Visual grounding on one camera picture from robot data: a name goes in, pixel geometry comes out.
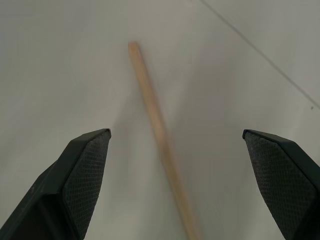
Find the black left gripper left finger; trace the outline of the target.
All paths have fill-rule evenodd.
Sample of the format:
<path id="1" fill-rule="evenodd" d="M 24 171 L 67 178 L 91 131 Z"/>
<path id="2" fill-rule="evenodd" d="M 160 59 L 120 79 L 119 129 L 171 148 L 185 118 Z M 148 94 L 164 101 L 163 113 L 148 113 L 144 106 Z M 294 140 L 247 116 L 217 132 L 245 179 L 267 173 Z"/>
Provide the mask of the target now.
<path id="1" fill-rule="evenodd" d="M 111 131 L 71 140 L 0 229 L 2 240 L 83 240 L 99 198 Z"/>

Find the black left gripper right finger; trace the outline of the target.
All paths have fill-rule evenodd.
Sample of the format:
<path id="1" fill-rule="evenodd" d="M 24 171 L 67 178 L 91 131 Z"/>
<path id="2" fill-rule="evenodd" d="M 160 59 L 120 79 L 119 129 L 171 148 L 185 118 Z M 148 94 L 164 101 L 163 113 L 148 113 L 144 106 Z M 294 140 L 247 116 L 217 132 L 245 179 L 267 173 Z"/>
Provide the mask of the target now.
<path id="1" fill-rule="evenodd" d="M 260 194 L 286 240 L 320 238 L 320 167 L 294 141 L 243 131 Z"/>

